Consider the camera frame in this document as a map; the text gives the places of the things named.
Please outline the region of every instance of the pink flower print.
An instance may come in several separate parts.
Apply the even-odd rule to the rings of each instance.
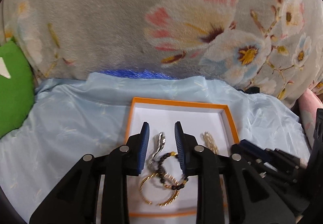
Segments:
[[[235,28],[237,2],[161,0],[145,16],[148,23],[144,29],[145,37],[159,51],[176,51],[175,55],[162,59],[162,64],[177,63],[185,56],[196,57],[225,30]]]

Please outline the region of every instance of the floral blanket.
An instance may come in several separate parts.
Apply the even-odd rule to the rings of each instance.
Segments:
[[[260,87],[291,107],[323,89],[322,0],[3,0],[39,80],[148,69]]]

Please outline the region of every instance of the orange box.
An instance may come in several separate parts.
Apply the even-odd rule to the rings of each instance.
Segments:
[[[235,123],[227,105],[135,97],[131,104],[125,141],[129,136],[138,134],[145,121],[150,125],[150,141],[146,159],[154,150],[151,138],[161,131],[166,135],[166,144],[160,155],[177,151],[174,138],[176,121],[181,122],[184,133],[195,136],[199,145],[205,146],[200,135],[205,131],[210,132],[215,139],[220,155],[229,156],[230,146],[239,143]],[[169,158],[164,161],[163,165],[169,174],[180,180],[182,172],[176,159]],[[139,177],[128,177],[130,216],[154,218],[196,214],[197,176],[190,177],[189,182],[172,204],[158,207],[145,204],[138,191],[141,180],[150,174],[145,165]],[[145,184],[146,195],[153,194],[149,200],[164,201],[164,198],[171,194],[157,189],[158,185],[160,185],[158,178],[151,180],[147,185]]]

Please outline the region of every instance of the jewelry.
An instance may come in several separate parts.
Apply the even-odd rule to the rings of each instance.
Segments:
[[[155,152],[153,152],[148,159],[148,168],[151,172],[156,172],[156,168],[154,166],[154,163],[156,164],[157,161],[155,160],[155,157],[162,151],[162,149],[165,146],[166,138],[165,133],[161,132],[158,135],[154,137],[155,139]]]
[[[145,196],[143,195],[143,184],[144,184],[147,180],[149,180],[149,179],[151,179],[151,178],[153,178],[153,177],[157,177],[157,176],[158,176],[158,173],[153,173],[151,176],[147,176],[147,177],[145,177],[145,178],[143,179],[143,181],[141,182],[141,184],[140,184],[140,189],[139,189],[139,191],[140,191],[140,195],[141,195],[141,197],[142,197],[143,201],[144,201],[146,204],[148,204],[148,205],[152,205],[152,204],[153,204],[153,202],[152,202],[152,201],[150,201],[150,200],[148,200],[148,199],[146,199],[146,198],[145,198]],[[178,185],[177,180],[176,180],[174,177],[172,177],[171,175],[169,175],[169,174],[165,174],[165,177],[167,177],[167,178],[168,178],[168,180],[169,180],[169,181],[171,181],[173,184]],[[164,201],[164,202],[161,202],[161,203],[157,203],[156,205],[157,205],[157,206],[162,207],[162,206],[167,206],[167,205],[171,204],[171,203],[172,203],[172,202],[177,198],[177,196],[178,196],[178,194],[179,194],[179,193],[180,193],[180,191],[179,191],[179,190],[174,190],[174,193],[172,194],[172,196],[171,196],[168,200],[166,200],[166,201]]]
[[[178,159],[178,154],[176,154],[174,151],[166,153],[164,155],[162,155],[162,157],[159,159],[158,161],[158,176],[160,178],[160,182],[163,184],[163,186],[167,189],[172,189],[172,190],[180,190],[182,188],[184,188],[186,182],[188,182],[188,177],[184,176],[183,182],[181,184],[177,184],[177,185],[167,185],[166,181],[165,181],[165,177],[166,177],[166,173],[165,173],[165,169],[163,167],[163,162],[165,159],[167,159],[170,156],[174,156],[175,158]]]
[[[204,142],[205,142],[205,146],[211,150],[214,154],[219,154],[219,149],[216,146],[215,142],[214,142],[214,138],[212,137],[210,132],[204,132],[204,134],[201,134],[201,137],[203,138]]]

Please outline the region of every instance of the blue fringe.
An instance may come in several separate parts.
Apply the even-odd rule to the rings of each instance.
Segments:
[[[116,77],[127,77],[127,78],[145,78],[145,79],[166,79],[175,80],[177,78],[167,76],[163,73],[153,72],[149,70],[144,71],[133,71],[128,69],[118,69],[118,70],[103,70],[99,73],[116,76]]]

